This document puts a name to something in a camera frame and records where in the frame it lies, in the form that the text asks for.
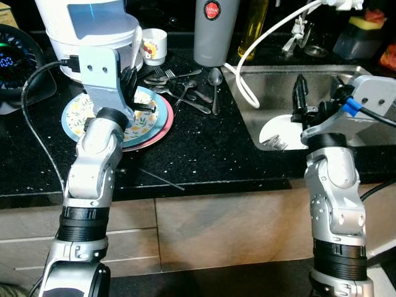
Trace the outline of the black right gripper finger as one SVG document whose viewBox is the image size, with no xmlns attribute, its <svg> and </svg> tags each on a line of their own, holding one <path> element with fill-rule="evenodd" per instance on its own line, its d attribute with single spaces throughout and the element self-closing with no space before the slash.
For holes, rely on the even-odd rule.
<svg viewBox="0 0 396 297">
<path fill-rule="evenodd" d="M 303 113 L 308 107 L 308 82 L 305 76 L 298 74 L 295 79 L 295 113 Z"/>
</svg>

